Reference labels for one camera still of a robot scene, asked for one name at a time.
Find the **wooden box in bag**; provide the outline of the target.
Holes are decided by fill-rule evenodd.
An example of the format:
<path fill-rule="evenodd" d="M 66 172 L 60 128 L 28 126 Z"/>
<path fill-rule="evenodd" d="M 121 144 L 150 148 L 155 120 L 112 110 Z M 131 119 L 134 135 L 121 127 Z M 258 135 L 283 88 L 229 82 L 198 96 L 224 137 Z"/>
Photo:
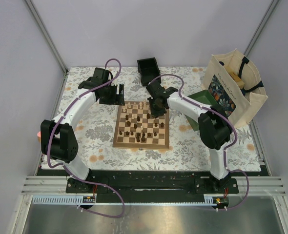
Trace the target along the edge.
<path fill-rule="evenodd" d="M 241 78 L 239 78 L 238 75 L 236 75 L 233 71 L 229 71 L 228 74 L 231 76 L 231 78 L 235 81 L 235 83 L 238 85 L 240 89 L 243 89 L 245 83 L 242 81 Z"/>

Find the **pink capped bottle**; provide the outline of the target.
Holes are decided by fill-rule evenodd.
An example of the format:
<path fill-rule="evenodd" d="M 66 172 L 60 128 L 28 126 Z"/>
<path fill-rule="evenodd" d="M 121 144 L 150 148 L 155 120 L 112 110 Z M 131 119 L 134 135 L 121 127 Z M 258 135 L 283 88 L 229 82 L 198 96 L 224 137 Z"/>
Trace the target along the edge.
<path fill-rule="evenodd" d="M 41 132 L 40 131 L 37 133 L 37 138 L 38 138 L 38 142 L 41 143 Z"/>

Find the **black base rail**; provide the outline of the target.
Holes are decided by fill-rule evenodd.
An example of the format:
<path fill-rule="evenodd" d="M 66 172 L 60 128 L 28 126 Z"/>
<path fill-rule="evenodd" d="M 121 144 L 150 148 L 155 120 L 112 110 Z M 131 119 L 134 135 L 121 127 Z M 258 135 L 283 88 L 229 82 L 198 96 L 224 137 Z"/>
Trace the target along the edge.
<path fill-rule="evenodd" d="M 102 171 L 91 170 L 85 181 L 102 183 L 118 190 L 175 189 L 196 194 L 238 194 L 237 180 L 227 175 L 222 181 L 210 172 Z"/>

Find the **floral table mat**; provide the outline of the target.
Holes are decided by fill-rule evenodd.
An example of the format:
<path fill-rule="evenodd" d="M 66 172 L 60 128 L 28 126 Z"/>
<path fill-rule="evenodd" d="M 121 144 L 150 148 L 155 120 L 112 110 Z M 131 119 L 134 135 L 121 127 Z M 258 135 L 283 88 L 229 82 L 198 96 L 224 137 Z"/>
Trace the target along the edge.
<path fill-rule="evenodd" d="M 58 114 L 75 97 L 78 85 L 93 76 L 94 67 L 70 68 L 62 94 Z M 162 67 L 161 74 L 175 74 L 184 79 L 184 95 L 201 91 L 204 67 Z M 137 67 L 123 67 L 114 84 L 124 83 L 124 99 L 144 101 L 149 97 L 142 87 Z M 76 127 L 78 155 L 91 170 L 163 170 L 209 171 L 209 151 L 202 144 L 199 132 L 194 132 L 186 117 L 169 111 L 169 150 L 120 149 L 112 146 L 118 106 L 94 104 Z M 227 151 L 231 170 L 260 172 L 259 157 L 255 151 L 248 125 L 238 128 L 238 141 Z"/>

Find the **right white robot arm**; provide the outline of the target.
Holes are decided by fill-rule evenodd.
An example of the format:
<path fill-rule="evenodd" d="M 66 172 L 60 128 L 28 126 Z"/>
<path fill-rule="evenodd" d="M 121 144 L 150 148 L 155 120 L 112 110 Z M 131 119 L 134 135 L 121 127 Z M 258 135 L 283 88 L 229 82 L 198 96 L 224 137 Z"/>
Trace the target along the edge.
<path fill-rule="evenodd" d="M 209 149 L 211 190 L 221 193 L 230 180 L 226 165 L 226 148 L 234 128 L 218 105 L 210 106 L 197 102 L 181 93 L 181 89 L 164 88 L 157 81 L 146 87 L 151 95 L 148 98 L 153 117 L 159 117 L 168 109 L 173 109 L 190 117 L 198 123 L 202 143 Z"/>

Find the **wooden chess board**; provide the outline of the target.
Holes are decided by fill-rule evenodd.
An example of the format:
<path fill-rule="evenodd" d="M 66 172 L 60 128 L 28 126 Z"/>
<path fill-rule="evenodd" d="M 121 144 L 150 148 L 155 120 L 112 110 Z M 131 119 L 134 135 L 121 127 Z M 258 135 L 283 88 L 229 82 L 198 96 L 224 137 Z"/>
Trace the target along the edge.
<path fill-rule="evenodd" d="M 113 147 L 168 150 L 169 111 L 153 117 L 148 102 L 126 101 L 118 107 Z"/>

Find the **black plastic bin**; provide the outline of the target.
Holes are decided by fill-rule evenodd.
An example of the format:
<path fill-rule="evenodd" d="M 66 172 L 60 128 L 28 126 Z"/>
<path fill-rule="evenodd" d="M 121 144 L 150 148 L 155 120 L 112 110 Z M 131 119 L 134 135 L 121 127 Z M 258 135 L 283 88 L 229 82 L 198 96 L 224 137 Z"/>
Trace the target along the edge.
<path fill-rule="evenodd" d="M 154 78 L 161 75 L 155 57 L 137 60 L 137 65 L 143 87 L 146 87 Z"/>

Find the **cream canvas tote bag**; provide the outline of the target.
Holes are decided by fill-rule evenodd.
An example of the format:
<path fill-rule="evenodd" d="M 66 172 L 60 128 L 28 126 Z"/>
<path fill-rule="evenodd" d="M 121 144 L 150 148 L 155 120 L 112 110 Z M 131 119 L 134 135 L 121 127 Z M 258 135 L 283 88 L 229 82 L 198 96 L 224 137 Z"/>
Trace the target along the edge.
<path fill-rule="evenodd" d="M 242 79 L 243 89 L 229 71 Z M 237 49 L 211 56 L 201 87 L 222 106 L 235 128 L 248 125 L 268 98 L 257 67 Z"/>

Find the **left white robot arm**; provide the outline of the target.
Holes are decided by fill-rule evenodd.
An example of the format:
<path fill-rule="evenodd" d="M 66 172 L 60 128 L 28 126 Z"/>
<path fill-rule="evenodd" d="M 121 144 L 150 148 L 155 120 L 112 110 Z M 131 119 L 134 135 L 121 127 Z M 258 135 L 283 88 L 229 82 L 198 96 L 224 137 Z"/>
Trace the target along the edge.
<path fill-rule="evenodd" d="M 41 123 L 41 152 L 47 155 L 48 166 L 63 166 L 77 179 L 77 187 L 84 193 L 93 189 L 89 168 L 77 155 L 79 145 L 75 129 L 85 112 L 95 103 L 124 106 L 124 85 L 112 85 L 113 74 L 103 68 L 95 68 L 93 76 L 81 82 L 75 98 L 53 120 Z"/>

